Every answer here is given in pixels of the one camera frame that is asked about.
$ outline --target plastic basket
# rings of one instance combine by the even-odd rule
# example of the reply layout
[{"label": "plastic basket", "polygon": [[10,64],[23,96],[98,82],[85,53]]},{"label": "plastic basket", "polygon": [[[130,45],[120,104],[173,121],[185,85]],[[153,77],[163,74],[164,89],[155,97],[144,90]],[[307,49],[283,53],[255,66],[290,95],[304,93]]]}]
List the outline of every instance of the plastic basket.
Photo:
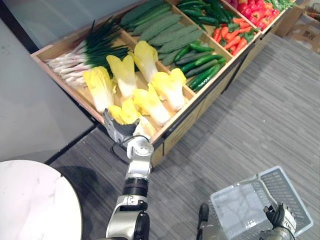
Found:
[{"label": "plastic basket", "polygon": [[[261,172],[259,176],[275,201],[285,203],[294,213],[295,237],[313,226],[314,221],[280,166]],[[263,211],[264,206],[272,202],[258,182],[229,186],[213,193],[210,201],[214,224],[222,227],[229,240],[256,240],[260,231],[273,227]]]}]

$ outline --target cucumber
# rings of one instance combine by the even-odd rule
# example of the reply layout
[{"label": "cucumber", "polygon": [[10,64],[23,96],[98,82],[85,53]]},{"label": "cucumber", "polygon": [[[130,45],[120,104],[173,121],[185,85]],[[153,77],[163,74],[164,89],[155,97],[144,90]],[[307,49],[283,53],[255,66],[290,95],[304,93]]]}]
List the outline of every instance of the cucumber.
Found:
[{"label": "cucumber", "polygon": [[139,26],[141,24],[144,24],[148,21],[150,21],[151,19],[169,11],[171,8],[170,4],[169,3],[163,3],[161,5],[158,5],[156,7],[154,7],[153,9],[151,9],[150,12],[148,12],[147,14],[139,17],[137,20],[131,22],[128,26],[131,27],[131,26]]},{"label": "cucumber", "polygon": [[169,53],[160,53],[158,54],[158,59],[163,60]]},{"label": "cucumber", "polygon": [[183,25],[183,24],[180,23],[180,22],[177,22],[176,24],[174,24],[174,25],[166,28],[165,30],[163,30],[161,34],[173,32],[173,31],[182,29],[182,28],[184,28],[184,27],[185,27],[185,25]]},{"label": "cucumber", "polygon": [[219,71],[220,69],[224,66],[225,64],[217,64],[215,66],[213,66],[212,68],[212,71],[210,72],[210,74],[205,78],[203,79],[196,87],[193,88],[193,90],[196,92],[196,91],[199,91],[200,89],[202,89],[202,87],[204,85],[207,84],[207,82],[209,82]]},{"label": "cucumber", "polygon": [[193,32],[188,33],[184,37],[180,37],[178,39],[175,39],[173,41],[165,43],[158,51],[158,53],[170,53],[174,50],[181,49],[184,46],[187,46],[188,44],[194,42],[202,35],[202,31],[200,29],[197,29]]},{"label": "cucumber", "polygon": [[195,61],[201,57],[211,55],[211,53],[212,53],[212,51],[201,52],[201,53],[192,54],[189,56],[187,56],[187,54],[186,54],[179,61],[177,61],[175,64],[177,64],[178,66],[182,66],[182,65],[185,65],[185,64],[190,63],[192,61]]},{"label": "cucumber", "polygon": [[209,55],[209,56],[203,56],[203,57],[200,57],[198,60],[195,61],[195,65],[196,66],[200,66],[200,65],[205,64],[207,62],[210,62],[211,60],[220,60],[222,58],[223,58],[223,56],[218,55],[218,54]]},{"label": "cucumber", "polygon": [[193,77],[195,75],[198,75],[198,74],[202,73],[204,70],[207,70],[208,68],[213,67],[216,64],[218,64],[218,60],[217,59],[211,60],[211,61],[207,62],[206,64],[203,64],[201,66],[198,66],[198,67],[188,71],[185,74],[185,76],[187,78]]},{"label": "cucumber", "polygon": [[[148,41],[148,40],[152,39],[156,35],[160,34],[163,30],[176,24],[181,19],[181,17],[182,17],[181,15],[172,14],[170,16],[166,16],[165,18],[159,20],[158,22],[155,22],[154,24],[152,24],[146,30],[143,31],[143,33],[138,38],[138,41],[141,41],[141,40]],[[164,53],[164,54],[170,53],[176,49],[172,49],[172,50],[169,50],[167,52],[162,52],[162,53]]]},{"label": "cucumber", "polygon": [[197,29],[196,25],[189,25],[189,26],[186,26],[186,27],[179,29],[175,32],[165,32],[165,33],[162,33],[162,34],[156,36],[152,40],[150,40],[149,43],[152,45],[155,45],[155,46],[162,46],[163,44],[171,42],[175,39],[181,38],[181,37],[193,32],[196,29]]},{"label": "cucumber", "polygon": [[198,21],[202,24],[207,24],[215,27],[219,27],[219,21],[212,16],[199,16]]},{"label": "cucumber", "polygon": [[163,0],[152,0],[147,1],[146,3],[141,4],[140,6],[134,8],[133,10],[127,12],[120,21],[121,26],[125,26],[137,18],[141,17],[143,14],[147,13],[152,8],[162,4]]},{"label": "cucumber", "polygon": [[172,11],[166,11],[165,13],[160,14],[159,16],[154,17],[153,19],[151,19],[150,21],[147,21],[143,24],[138,25],[134,31],[131,33],[132,36],[138,36],[140,34],[142,34],[144,32],[144,30],[146,30],[149,26],[151,26],[152,24],[158,22],[160,19],[172,15]]},{"label": "cucumber", "polygon": [[191,69],[194,69],[196,67],[196,61],[189,62],[188,64],[180,67],[180,70],[186,74],[189,72]]},{"label": "cucumber", "polygon": [[190,46],[185,46],[184,48],[182,48],[178,54],[175,56],[174,58],[174,62],[177,62],[179,61],[184,55],[186,55],[187,53],[189,53],[191,50],[191,47]]},{"label": "cucumber", "polygon": [[165,58],[162,60],[163,65],[168,66],[172,64],[175,60],[176,55],[180,52],[180,49],[177,49],[173,52],[167,53]]},{"label": "cucumber", "polygon": [[198,17],[203,17],[204,14],[202,13],[202,11],[198,11],[198,10],[191,10],[191,9],[182,9],[182,12],[190,17],[194,17],[194,18],[198,18]]}]

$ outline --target artificial vegetable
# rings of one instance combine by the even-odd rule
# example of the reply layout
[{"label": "artificial vegetable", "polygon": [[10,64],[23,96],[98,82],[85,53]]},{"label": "artificial vegetable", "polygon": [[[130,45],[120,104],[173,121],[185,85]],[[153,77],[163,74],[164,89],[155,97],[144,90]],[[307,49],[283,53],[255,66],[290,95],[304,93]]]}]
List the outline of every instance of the artificial vegetable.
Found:
[{"label": "artificial vegetable", "polygon": [[201,46],[199,44],[195,43],[190,43],[189,46],[193,49],[196,50],[197,52],[203,53],[203,52],[213,52],[214,49],[212,47],[207,47],[207,46]]},{"label": "artificial vegetable", "polygon": [[128,52],[125,45],[114,46],[119,36],[119,26],[115,19],[109,18],[100,27],[94,30],[93,21],[90,33],[71,52],[48,60],[46,64],[65,82],[72,87],[85,86],[84,71],[103,66],[111,74],[110,66],[106,61],[107,55],[115,55],[123,59]]},{"label": "artificial vegetable", "polygon": [[154,74],[158,72],[156,67],[156,61],[158,60],[157,50],[146,41],[139,41],[134,47],[134,52],[129,52],[129,54],[144,78],[150,83]]},{"label": "artificial vegetable", "polygon": [[196,87],[193,88],[193,90],[199,91],[204,85],[207,84],[218,72],[219,70],[224,66],[224,64],[217,64],[212,67],[212,70],[210,71],[209,75],[207,75]]},{"label": "artificial vegetable", "polygon": [[220,36],[220,33],[221,33],[221,29],[217,27],[212,34],[213,39],[217,41],[218,37]]},{"label": "artificial vegetable", "polygon": [[148,90],[140,88],[134,90],[133,103],[142,115],[150,115],[159,126],[164,126],[170,119],[169,112],[160,101],[151,83],[148,83]]},{"label": "artificial vegetable", "polygon": [[240,42],[240,40],[241,40],[241,37],[240,36],[236,36],[230,42],[228,42],[223,48],[224,49],[229,49],[232,46],[238,44]]},{"label": "artificial vegetable", "polygon": [[85,71],[83,78],[93,98],[95,109],[103,113],[105,109],[114,104],[114,89],[109,73],[103,66],[96,66]]},{"label": "artificial vegetable", "polygon": [[174,62],[177,62],[179,61],[184,55],[186,55],[187,53],[189,53],[191,50],[191,47],[188,45],[188,46],[185,46],[183,49],[181,49],[178,54],[175,56],[174,58]]},{"label": "artificial vegetable", "polygon": [[173,110],[179,111],[186,104],[183,95],[183,85],[186,80],[183,72],[175,68],[170,75],[166,72],[157,72],[153,77],[152,85],[160,99],[167,100]]},{"label": "artificial vegetable", "polygon": [[109,55],[106,57],[113,76],[119,86],[122,96],[127,99],[133,96],[137,89],[137,78],[135,75],[135,63],[132,56],[127,55],[123,61],[120,58]]},{"label": "artificial vegetable", "polygon": [[151,139],[157,133],[157,130],[152,126],[152,124],[137,111],[132,98],[126,99],[122,103],[122,107],[117,105],[109,106],[108,111],[112,118],[121,125],[133,124],[139,119],[139,123],[132,134],[133,136],[143,135],[148,139]]}]

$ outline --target round table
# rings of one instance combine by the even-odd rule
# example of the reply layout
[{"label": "round table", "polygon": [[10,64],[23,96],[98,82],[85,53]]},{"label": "round table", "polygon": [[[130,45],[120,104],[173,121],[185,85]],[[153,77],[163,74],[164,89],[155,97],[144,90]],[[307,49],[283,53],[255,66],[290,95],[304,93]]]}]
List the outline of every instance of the round table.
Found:
[{"label": "round table", "polygon": [[29,160],[0,162],[1,240],[80,240],[78,197],[52,167]]}]

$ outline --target wooden crate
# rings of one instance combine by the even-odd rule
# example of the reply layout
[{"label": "wooden crate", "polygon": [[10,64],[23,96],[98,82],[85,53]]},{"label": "wooden crate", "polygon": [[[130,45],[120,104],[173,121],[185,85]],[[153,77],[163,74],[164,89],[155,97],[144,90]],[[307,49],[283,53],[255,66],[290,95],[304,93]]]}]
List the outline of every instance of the wooden crate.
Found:
[{"label": "wooden crate", "polygon": [[[171,11],[180,14],[181,20],[180,22],[184,25],[193,25],[195,24],[190,18],[188,18],[184,13],[182,13],[176,6],[177,1],[174,0],[167,0],[168,2],[171,2]],[[121,11],[115,12],[111,14],[110,16],[115,16],[116,18],[120,18],[125,12],[131,10],[134,7],[137,7],[141,3],[146,2],[146,0],[142,0],[140,2],[137,2],[126,9],[123,9]],[[236,11],[234,11],[232,8],[228,6],[227,3],[222,1],[222,3],[231,11],[233,11],[235,14],[238,14]],[[106,19],[108,19],[109,16],[103,17],[99,21],[97,21],[96,27],[98,27],[101,23],[103,23]],[[58,84],[60,85],[71,97],[73,97],[84,109],[86,109],[95,119],[97,119],[101,124],[104,124],[104,120],[102,115],[96,111],[95,106],[93,104],[93,99],[89,93],[88,88],[72,88],[71,86],[67,85],[65,81],[59,77],[56,73],[54,73],[46,64],[45,61],[56,58],[58,56],[61,56],[65,53],[70,52],[74,47],[79,44],[85,37],[89,34],[89,30],[91,28],[91,25],[87,25],[81,29],[79,29],[77,32],[72,33],[66,37],[64,37],[62,40],[50,44],[39,51],[33,53],[31,57],[36,61],[36,63]],[[120,37],[115,41],[115,45],[122,45],[127,44],[129,48],[133,49],[135,45],[138,43],[136,36],[131,36],[128,32],[121,29],[119,31]],[[259,34],[257,34],[254,38],[254,41],[259,38]],[[157,141],[160,140],[161,137],[165,135],[165,133],[170,130],[171,126],[178,120],[182,119],[183,121],[181,124],[170,134],[167,136],[167,138],[164,141],[164,144],[160,144],[157,146],[157,149],[155,149],[155,152],[153,154],[152,158],[152,164],[153,166],[157,165],[163,154],[166,154],[169,152],[169,150],[176,144],[181,137],[187,132],[187,130],[195,123],[195,121],[198,119],[199,116],[208,108],[208,106],[221,94],[221,92],[224,90],[225,86],[228,84],[230,78],[233,75],[233,72],[236,70],[236,67],[233,67],[231,69],[231,65],[234,66],[234,61],[237,60],[237,57],[233,57],[228,51],[223,49],[209,34],[207,34],[205,31],[203,31],[202,36],[200,37],[201,41],[203,43],[207,43],[208,46],[215,49],[216,54],[223,55],[226,58],[226,65],[218,72],[216,76],[214,76],[201,90],[199,90],[197,93],[193,92],[189,87],[186,85],[183,86],[183,95],[185,97],[186,104],[185,106],[179,110],[178,112],[173,111],[168,103],[166,101],[163,102],[165,108],[169,111],[171,115],[171,119],[169,122],[167,122],[163,127],[157,126],[154,121],[147,117],[148,120],[151,122],[151,124],[156,128],[157,133],[156,135],[151,139],[151,143],[158,143]],[[241,55],[246,48],[242,49],[238,55]],[[156,63],[156,66],[159,71],[161,72],[167,72],[170,73],[170,66],[166,67],[164,66],[160,61]],[[203,94],[207,94],[207,90],[212,86],[217,79],[221,76],[221,74],[225,71],[230,71],[226,77],[211,91],[211,93],[200,103],[197,103],[197,106],[193,109],[191,113],[188,113],[186,115],[186,112],[189,112],[188,110],[191,108],[191,106],[194,106],[195,101],[202,96]],[[139,88],[142,89],[148,89],[147,81],[143,78],[143,76],[139,73],[138,75],[138,82],[137,85]],[[117,91],[118,93],[115,96],[115,104],[119,105],[121,104],[122,96],[119,93],[120,91]]]}]

